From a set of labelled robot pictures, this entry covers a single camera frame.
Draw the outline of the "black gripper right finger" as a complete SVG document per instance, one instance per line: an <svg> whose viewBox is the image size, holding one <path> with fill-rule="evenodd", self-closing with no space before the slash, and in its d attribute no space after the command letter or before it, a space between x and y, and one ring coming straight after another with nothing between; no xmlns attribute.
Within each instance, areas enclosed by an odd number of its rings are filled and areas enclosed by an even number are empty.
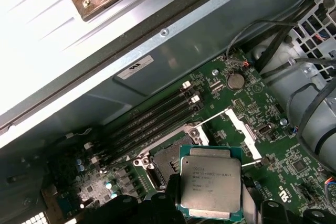
<svg viewBox="0 0 336 224"><path fill-rule="evenodd" d="M335 176L330 173L244 177L244 223L334 223Z"/></svg>

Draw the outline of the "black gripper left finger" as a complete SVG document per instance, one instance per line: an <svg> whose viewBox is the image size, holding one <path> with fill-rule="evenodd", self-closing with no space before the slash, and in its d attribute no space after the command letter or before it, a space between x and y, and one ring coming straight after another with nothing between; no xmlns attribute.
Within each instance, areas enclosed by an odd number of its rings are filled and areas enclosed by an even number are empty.
<svg viewBox="0 0 336 224"><path fill-rule="evenodd" d="M132 196L121 195L107 207L105 223L181 223L182 213L177 209L181 179L170 176L165 192L156 193L141 203Z"/></svg>

